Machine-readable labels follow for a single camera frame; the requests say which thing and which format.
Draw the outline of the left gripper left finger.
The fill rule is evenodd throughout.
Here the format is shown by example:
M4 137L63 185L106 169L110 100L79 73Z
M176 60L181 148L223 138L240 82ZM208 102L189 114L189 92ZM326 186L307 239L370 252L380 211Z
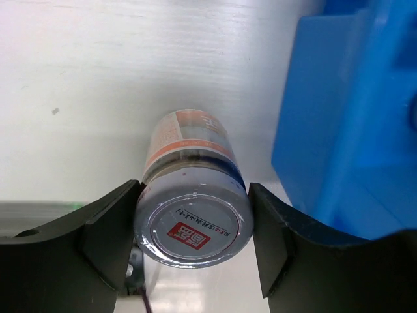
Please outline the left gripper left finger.
M2 312L113 312L141 193L137 180L61 218L1 238Z

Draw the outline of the short spice jar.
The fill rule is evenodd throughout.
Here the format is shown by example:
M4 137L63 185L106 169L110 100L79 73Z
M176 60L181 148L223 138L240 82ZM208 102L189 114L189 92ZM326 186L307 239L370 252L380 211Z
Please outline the short spice jar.
M253 233L253 212L227 131L215 116L177 110L156 125L134 237L144 254L197 269L231 259Z

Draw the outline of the blue near storage bin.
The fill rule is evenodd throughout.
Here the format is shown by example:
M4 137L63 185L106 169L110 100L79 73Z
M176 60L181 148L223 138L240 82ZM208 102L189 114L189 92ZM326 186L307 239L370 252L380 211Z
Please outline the blue near storage bin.
M333 228L416 228L415 1L328 1L299 19L272 165L293 207Z

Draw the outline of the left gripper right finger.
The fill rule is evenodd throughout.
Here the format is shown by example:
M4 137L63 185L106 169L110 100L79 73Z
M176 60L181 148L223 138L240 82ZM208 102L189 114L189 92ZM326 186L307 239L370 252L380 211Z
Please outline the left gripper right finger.
M271 312L415 312L416 231L376 240L327 226L249 188L262 295Z

